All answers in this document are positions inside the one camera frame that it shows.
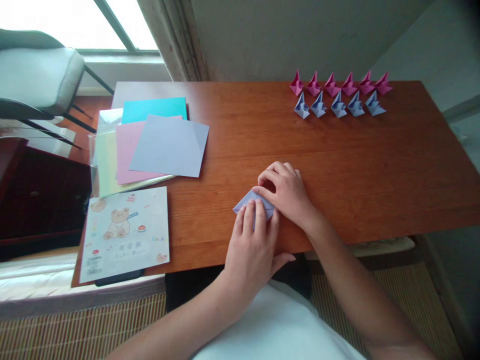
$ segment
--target person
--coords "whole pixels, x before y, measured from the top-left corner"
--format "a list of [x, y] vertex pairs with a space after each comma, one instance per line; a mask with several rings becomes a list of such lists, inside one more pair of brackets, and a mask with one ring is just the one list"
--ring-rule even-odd
[[[272, 182], [275, 192], [264, 185]], [[302, 176], [274, 162], [238, 212], [224, 269], [203, 291], [115, 349], [108, 359], [364, 359], [284, 283], [292, 254], [274, 256], [280, 213], [303, 229], [348, 320], [373, 359], [436, 359], [406, 316], [312, 205]]]

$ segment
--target chair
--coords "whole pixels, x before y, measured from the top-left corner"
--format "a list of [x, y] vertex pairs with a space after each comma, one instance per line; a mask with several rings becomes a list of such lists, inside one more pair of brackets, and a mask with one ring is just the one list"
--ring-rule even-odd
[[41, 31], [0, 29], [0, 118], [18, 120], [70, 145], [71, 141], [31, 120], [63, 116], [96, 133], [69, 113], [74, 108], [88, 116], [73, 104], [85, 71], [114, 94], [75, 49]]

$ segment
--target hand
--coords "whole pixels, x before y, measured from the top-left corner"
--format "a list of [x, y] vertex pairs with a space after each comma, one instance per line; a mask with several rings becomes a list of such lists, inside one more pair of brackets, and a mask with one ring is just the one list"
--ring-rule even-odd
[[294, 261], [289, 253], [274, 256], [279, 233], [280, 214], [274, 211], [267, 229], [267, 216], [260, 199], [250, 199], [236, 216], [225, 269], [220, 274], [224, 284], [234, 294], [240, 315], [247, 309], [257, 293], [286, 263]]
[[[275, 185], [275, 193], [263, 187], [267, 180]], [[267, 167], [258, 177], [258, 186], [252, 190], [303, 230], [312, 217], [319, 214], [307, 196], [300, 171], [289, 162], [276, 161]]]

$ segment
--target white shirt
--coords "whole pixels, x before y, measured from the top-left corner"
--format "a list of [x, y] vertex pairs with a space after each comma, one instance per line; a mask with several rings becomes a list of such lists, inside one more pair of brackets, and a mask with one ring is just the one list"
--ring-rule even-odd
[[270, 281], [243, 317], [205, 345], [195, 360], [365, 360], [291, 287]]

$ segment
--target chair leg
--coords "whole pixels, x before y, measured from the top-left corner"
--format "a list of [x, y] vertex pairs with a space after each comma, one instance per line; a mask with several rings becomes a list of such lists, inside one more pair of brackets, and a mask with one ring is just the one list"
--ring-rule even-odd
[[40, 130], [42, 133], [47, 134], [48, 136], [51, 136], [52, 138], [58, 139], [61, 142], [64, 142], [68, 145], [72, 145], [73, 147], [75, 147], [77, 149], [80, 149], [80, 150], [82, 149], [80, 146], [75, 145], [73, 142], [71, 142], [67, 138], [63, 137], [62, 135], [59, 135], [55, 132], [52, 132], [52, 131], [46, 129], [45, 127], [43, 127], [41, 125], [38, 125], [37, 123], [31, 121], [31, 120], [18, 120], [18, 121], [25, 124], [25, 125], [28, 125], [29, 127]]
[[92, 71], [92, 69], [90, 69], [90, 68], [89, 68], [88, 66], [86, 66], [86, 65], [85, 65], [85, 71], [86, 71], [92, 78], [94, 78], [100, 85], [102, 85], [105, 89], [107, 89], [110, 94], [113, 95], [113, 94], [115, 93], [114, 90], [113, 90], [110, 86], [108, 86], [105, 81], [103, 81], [101, 78], [99, 78], [99, 76], [98, 76], [96, 73], [94, 73], [94, 72]]
[[91, 117], [90, 115], [88, 115], [85, 111], [83, 111], [83, 110], [80, 108], [80, 106], [77, 106], [77, 105], [75, 105], [75, 104], [72, 104], [71, 107], [74, 108], [75, 110], [81, 112], [83, 115], [85, 115], [85, 116], [89, 117], [90, 119], [92, 119], [92, 117]]
[[97, 130], [95, 130], [93, 127], [90, 125], [87, 125], [86, 123], [78, 120], [75, 116], [70, 115], [69, 113], [64, 113], [62, 115], [65, 119], [70, 120], [72, 123], [77, 124], [79, 127], [84, 128], [85, 130], [88, 130], [89, 132], [96, 134]]

